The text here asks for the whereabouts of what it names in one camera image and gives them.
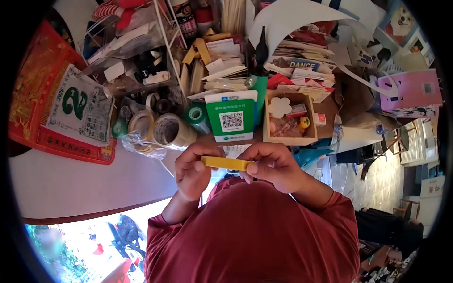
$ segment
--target barcode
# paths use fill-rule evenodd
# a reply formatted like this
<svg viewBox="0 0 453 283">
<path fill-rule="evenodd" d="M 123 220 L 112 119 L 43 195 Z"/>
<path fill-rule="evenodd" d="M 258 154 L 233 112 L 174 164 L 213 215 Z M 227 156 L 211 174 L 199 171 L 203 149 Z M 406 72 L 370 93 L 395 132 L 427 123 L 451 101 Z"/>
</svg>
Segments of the barcode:
<svg viewBox="0 0 453 283">
<path fill-rule="evenodd" d="M 424 94 L 432 94 L 433 93 L 434 86 L 433 86 L 432 83 L 426 82 L 426 83 L 423 83 L 422 86 L 423 86 L 423 93 Z"/>
<path fill-rule="evenodd" d="M 220 113 L 220 123 L 222 124 L 222 132 L 234 132 L 244 130 L 243 111 Z"/>
</svg>

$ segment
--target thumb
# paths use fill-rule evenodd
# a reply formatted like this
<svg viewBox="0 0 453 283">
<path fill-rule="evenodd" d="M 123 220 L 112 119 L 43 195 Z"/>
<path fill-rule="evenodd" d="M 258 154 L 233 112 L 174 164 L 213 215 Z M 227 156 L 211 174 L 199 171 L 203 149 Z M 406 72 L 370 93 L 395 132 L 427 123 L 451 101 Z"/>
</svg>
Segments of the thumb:
<svg viewBox="0 0 453 283">
<path fill-rule="evenodd" d="M 273 182 L 274 180 L 278 179 L 281 173 L 278 169 L 269 167 L 267 164 L 259 164 L 259 163 L 250 163 L 247 166 L 247 174 L 257 179 L 263 179 L 269 182 Z"/>
</svg>

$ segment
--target green tape roll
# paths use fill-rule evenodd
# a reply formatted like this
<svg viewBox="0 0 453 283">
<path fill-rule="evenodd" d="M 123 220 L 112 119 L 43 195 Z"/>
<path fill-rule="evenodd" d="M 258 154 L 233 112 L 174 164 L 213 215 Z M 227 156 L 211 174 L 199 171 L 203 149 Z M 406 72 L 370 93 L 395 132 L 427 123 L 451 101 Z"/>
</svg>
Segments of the green tape roll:
<svg viewBox="0 0 453 283">
<path fill-rule="evenodd" d="M 122 119 L 118 119 L 113 124 L 112 136 L 114 138 L 120 138 L 124 135 L 127 135 L 127 125 Z"/>
<path fill-rule="evenodd" d="M 209 134 L 211 132 L 211 124 L 207 116 L 206 106 L 203 103 L 192 103 L 184 113 L 184 120 L 201 134 Z"/>
<path fill-rule="evenodd" d="M 267 79 L 268 77 L 256 77 L 255 85 L 250 88 L 250 90 L 258 91 L 258 101 L 256 103 L 257 125 L 260 125 L 263 122 L 263 108 L 264 101 L 266 99 Z"/>
</svg>

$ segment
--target yellow object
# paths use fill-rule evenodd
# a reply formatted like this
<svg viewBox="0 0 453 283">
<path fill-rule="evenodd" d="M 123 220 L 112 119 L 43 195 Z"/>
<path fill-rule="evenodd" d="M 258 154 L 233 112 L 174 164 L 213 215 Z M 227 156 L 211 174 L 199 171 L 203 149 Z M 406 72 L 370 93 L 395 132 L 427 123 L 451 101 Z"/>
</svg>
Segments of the yellow object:
<svg viewBox="0 0 453 283">
<path fill-rule="evenodd" d="M 192 45 L 192 46 L 190 46 L 189 51 L 187 51 L 186 56 L 184 56 L 183 63 L 190 65 L 190 63 L 192 63 L 195 55 L 196 55 L 195 48 L 193 48 L 193 45 Z"/>
<path fill-rule="evenodd" d="M 198 52 L 200 52 L 201 59 L 203 60 L 203 63 L 205 65 L 209 64 L 211 62 L 211 56 L 209 55 L 209 52 L 206 47 L 206 43 L 204 42 L 204 39 L 202 38 L 197 38 L 194 42 L 193 45 L 197 47 Z"/>
<path fill-rule="evenodd" d="M 210 35 L 215 35 L 216 33 L 214 32 L 214 30 L 212 28 L 208 28 L 208 30 L 206 31 L 206 33 L 203 35 L 203 37 L 205 36 L 210 36 Z"/>
<path fill-rule="evenodd" d="M 251 163 L 251 161 L 215 157 L 215 156 L 202 156 L 201 162 L 203 162 L 204 166 L 207 166 L 207 167 L 226 168 L 226 169 L 239 170 L 239 171 L 245 171 L 247 168 L 247 165 L 249 163 Z"/>
<path fill-rule="evenodd" d="M 310 126 L 310 119 L 308 117 L 300 117 L 300 123 L 299 123 L 299 128 L 301 129 L 306 129 Z"/>
<path fill-rule="evenodd" d="M 231 33 L 221 33 L 221 34 L 213 34 L 213 35 L 205 35 L 203 36 L 203 39 L 206 42 L 212 42 L 216 40 L 221 40 L 221 39 L 226 39 L 228 37 L 231 37 Z"/>
</svg>

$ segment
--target hand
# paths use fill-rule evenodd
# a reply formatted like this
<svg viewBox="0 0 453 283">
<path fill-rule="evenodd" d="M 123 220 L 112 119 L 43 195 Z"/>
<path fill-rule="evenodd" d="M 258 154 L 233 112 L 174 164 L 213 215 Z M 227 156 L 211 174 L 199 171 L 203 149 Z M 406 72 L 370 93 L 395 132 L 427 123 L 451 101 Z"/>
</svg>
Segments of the hand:
<svg viewBox="0 0 453 283">
<path fill-rule="evenodd" d="M 253 144 L 237 159 L 257 161 L 247 166 L 247 172 L 239 173 L 248 184 L 252 183 L 255 177 L 271 182 L 283 193 L 297 192 L 304 184 L 304 179 L 309 176 L 300 169 L 284 144 Z"/>
<path fill-rule="evenodd" d="M 203 155 L 225 157 L 225 152 L 213 145 L 192 144 L 175 161 L 176 184 L 186 201 L 200 199 L 211 179 L 211 168 L 200 161 Z"/>
</svg>

